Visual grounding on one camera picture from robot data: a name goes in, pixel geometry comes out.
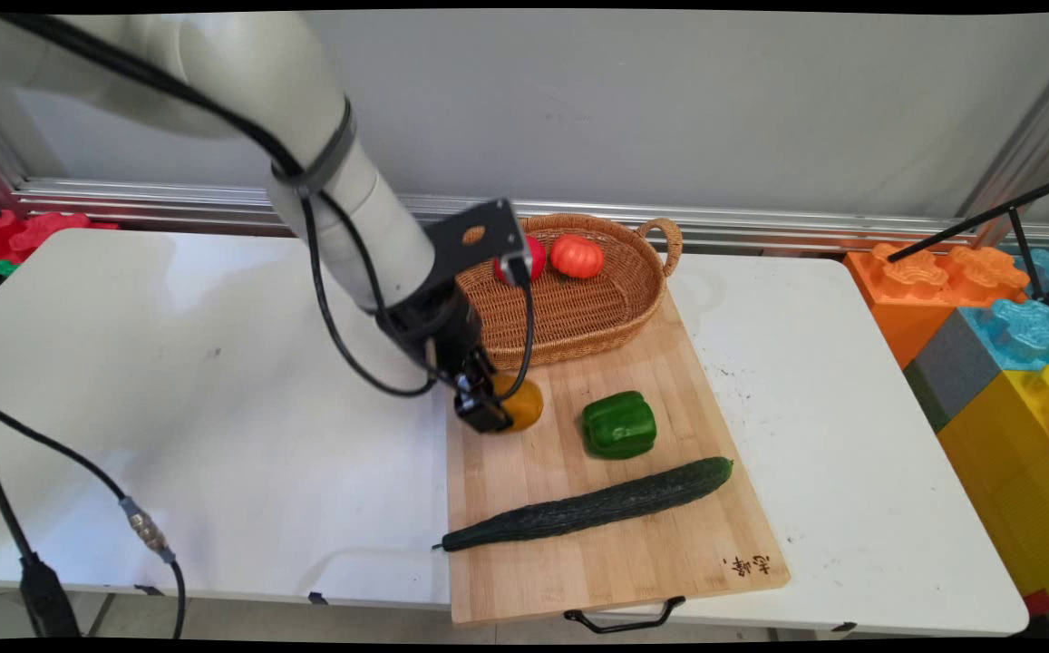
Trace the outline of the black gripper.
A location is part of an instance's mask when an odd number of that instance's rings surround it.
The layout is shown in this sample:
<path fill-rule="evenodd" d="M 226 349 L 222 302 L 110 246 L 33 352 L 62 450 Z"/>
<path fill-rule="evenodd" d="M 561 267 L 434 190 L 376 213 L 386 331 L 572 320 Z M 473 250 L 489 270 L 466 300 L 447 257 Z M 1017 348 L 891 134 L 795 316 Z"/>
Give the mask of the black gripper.
<path fill-rule="evenodd" d="M 453 412 L 477 433 L 504 433 L 513 417 L 498 398 L 504 375 L 481 342 L 481 317 L 457 285 L 418 292 L 376 314 L 398 346 L 442 382 L 457 381 Z"/>

